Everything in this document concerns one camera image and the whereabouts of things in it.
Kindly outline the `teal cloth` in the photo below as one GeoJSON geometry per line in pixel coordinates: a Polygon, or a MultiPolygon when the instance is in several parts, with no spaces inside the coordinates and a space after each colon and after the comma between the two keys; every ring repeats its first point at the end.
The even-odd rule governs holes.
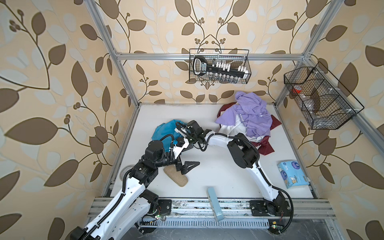
{"type": "MultiPolygon", "coordinates": [[[[184,122],[182,122],[180,120],[171,120],[167,123],[163,123],[163,124],[157,126],[153,135],[152,135],[152,141],[155,141],[155,140],[161,141],[162,138],[166,135],[173,135],[175,140],[179,137],[182,137],[182,134],[175,131],[175,129],[177,128],[176,122],[180,122],[181,124],[185,124],[184,122]]],[[[164,140],[162,140],[165,152],[170,151],[171,140],[172,140],[171,137],[166,137],[164,140]]]]}

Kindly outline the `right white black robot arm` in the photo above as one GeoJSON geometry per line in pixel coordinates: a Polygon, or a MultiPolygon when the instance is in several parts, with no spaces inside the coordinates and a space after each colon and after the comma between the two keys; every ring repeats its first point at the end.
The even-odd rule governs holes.
{"type": "Polygon", "coordinates": [[[282,235],[290,227],[294,217],[294,205],[287,191],[274,186],[260,164],[260,153],[244,134],[235,136],[203,130],[196,121],[188,124],[176,122],[176,132],[187,139],[191,146],[197,144],[198,149],[206,151],[209,146],[228,149],[235,164],[249,171],[256,182],[263,202],[251,204],[252,212],[258,211],[271,217],[277,217],[276,223],[270,223],[272,235],[282,235]]]}

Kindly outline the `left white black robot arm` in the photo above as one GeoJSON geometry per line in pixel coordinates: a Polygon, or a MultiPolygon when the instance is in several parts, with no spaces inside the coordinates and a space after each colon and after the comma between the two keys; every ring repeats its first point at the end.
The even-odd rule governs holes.
{"type": "Polygon", "coordinates": [[[71,240],[120,240],[144,216],[159,211],[158,195],[148,190],[159,168],[173,165],[184,175],[200,164],[182,163],[180,158],[184,149],[196,143],[195,139],[188,135],[168,137],[171,143],[167,152],[162,140],[149,142],[138,163],[124,174],[120,193],[86,227],[76,227],[70,233],[71,240]]]}

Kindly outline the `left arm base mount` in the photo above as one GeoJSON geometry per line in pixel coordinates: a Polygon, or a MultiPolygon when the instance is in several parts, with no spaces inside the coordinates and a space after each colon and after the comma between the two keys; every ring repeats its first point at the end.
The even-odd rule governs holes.
{"type": "Polygon", "coordinates": [[[155,217],[155,216],[168,216],[172,211],[172,203],[171,199],[160,199],[149,202],[150,210],[146,214],[146,216],[155,217]]]}

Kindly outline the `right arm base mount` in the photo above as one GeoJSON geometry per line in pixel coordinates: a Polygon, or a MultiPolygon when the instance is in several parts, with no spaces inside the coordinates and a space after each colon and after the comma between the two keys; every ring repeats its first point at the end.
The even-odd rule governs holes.
{"type": "Polygon", "coordinates": [[[290,217],[292,208],[288,201],[285,201],[279,208],[272,204],[267,204],[264,200],[249,201],[250,210],[253,217],[290,217]]]}

